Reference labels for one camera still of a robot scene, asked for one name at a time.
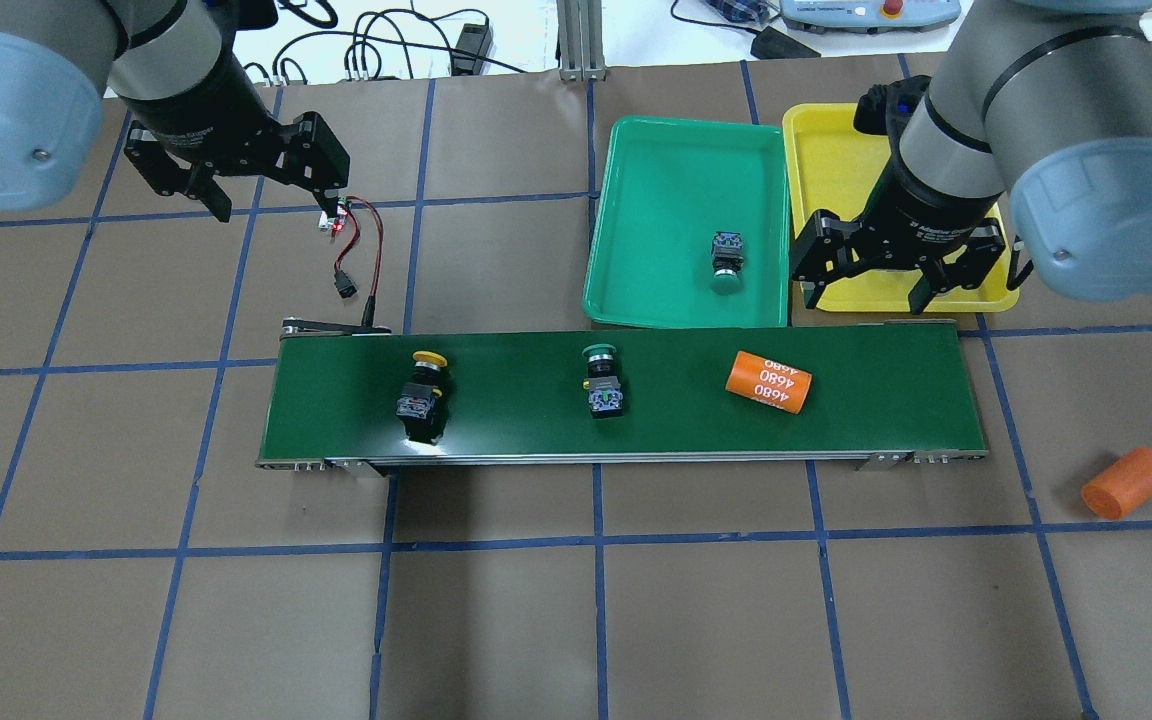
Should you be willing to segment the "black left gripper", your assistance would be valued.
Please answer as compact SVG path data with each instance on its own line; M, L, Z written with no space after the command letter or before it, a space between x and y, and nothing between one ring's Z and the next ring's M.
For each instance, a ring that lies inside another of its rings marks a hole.
M227 45L129 51L124 101L124 156L156 194L184 195L228 223L232 200L215 179L264 176L306 190L338 219L349 179L342 143L316 111L279 123Z

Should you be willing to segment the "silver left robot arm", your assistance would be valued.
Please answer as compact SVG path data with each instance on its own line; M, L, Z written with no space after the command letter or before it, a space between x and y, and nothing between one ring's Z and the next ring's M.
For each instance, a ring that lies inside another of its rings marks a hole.
M124 154L151 190L228 222L218 177L260 176L338 209L349 156L314 111L278 122L233 51L273 1L0 1L0 211L76 185L103 96L131 109Z

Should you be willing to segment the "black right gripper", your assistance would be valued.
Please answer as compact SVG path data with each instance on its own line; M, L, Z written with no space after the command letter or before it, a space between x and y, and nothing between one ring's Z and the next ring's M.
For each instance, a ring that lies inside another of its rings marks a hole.
M813 211L791 242L790 276L803 282L804 306L813 310L842 279L919 272L908 306L923 314L945 293L982 285L1005 256L1005 232L988 217L991 204L941 194L902 165L887 165L858 215Z

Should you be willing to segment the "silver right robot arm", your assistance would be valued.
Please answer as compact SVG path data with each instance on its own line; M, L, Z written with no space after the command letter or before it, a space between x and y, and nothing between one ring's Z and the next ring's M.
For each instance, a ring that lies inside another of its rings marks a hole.
M856 132L888 156L861 211L791 241L804 306L876 273L922 314L1007 263L1069 300L1152 293L1149 1L977 1L932 76L869 88Z

